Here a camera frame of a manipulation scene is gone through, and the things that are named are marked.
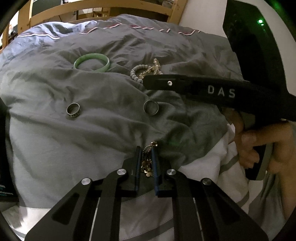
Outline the right hand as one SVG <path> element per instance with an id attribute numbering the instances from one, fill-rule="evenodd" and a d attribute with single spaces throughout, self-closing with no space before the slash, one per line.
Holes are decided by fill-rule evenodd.
<path id="1" fill-rule="evenodd" d="M 258 131 L 245 131 L 243 120 L 237 112 L 231 110 L 227 119 L 235 127 L 235 144 L 241 166 L 252 168 L 259 162 L 259 154 L 254 148 L 273 144 L 273 154 L 268 170 L 284 178 L 295 176 L 295 142 L 290 123 L 279 123 Z"/>

